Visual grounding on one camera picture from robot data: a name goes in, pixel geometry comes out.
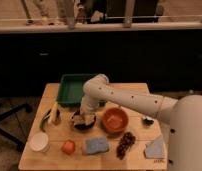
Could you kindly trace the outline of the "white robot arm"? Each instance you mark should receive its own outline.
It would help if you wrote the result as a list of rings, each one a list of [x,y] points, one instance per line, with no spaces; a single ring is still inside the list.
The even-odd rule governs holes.
[[[202,95],[181,99],[115,88],[105,74],[83,83],[80,111],[96,112],[106,100],[170,125],[167,171],[202,171]]]

